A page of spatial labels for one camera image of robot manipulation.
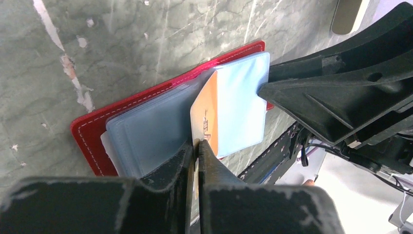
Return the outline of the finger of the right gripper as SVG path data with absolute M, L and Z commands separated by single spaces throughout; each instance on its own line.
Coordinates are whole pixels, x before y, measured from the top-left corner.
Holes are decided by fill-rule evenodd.
M 355 36 L 311 55 L 270 66 L 269 82 L 359 72 L 411 76 L 413 6 L 398 4 Z

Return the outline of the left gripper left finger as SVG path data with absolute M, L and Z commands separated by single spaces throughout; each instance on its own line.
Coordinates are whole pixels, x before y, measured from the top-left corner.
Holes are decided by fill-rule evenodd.
M 194 168 L 185 142 L 161 166 L 132 177 L 27 177 L 0 205 L 3 234 L 185 234 Z

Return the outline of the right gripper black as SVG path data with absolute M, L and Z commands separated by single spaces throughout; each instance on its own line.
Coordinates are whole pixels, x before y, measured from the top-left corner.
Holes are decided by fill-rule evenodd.
M 412 55 L 341 74 L 267 83 L 259 96 L 335 145 L 350 163 L 372 174 L 412 174 Z

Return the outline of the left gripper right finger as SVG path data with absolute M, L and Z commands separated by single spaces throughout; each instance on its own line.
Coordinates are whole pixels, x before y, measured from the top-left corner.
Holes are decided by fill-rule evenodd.
M 341 234 L 325 190 L 308 185 L 247 184 L 198 145 L 200 232 L 203 234 Z

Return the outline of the red leather card holder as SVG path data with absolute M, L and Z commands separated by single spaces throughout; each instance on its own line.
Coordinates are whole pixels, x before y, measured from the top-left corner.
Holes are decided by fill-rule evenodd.
M 217 71 L 218 153 L 222 159 L 263 140 L 272 108 L 258 96 L 270 55 L 246 44 L 126 99 L 75 119 L 72 135 L 97 176 L 141 178 L 192 143 L 190 109 L 206 74 Z

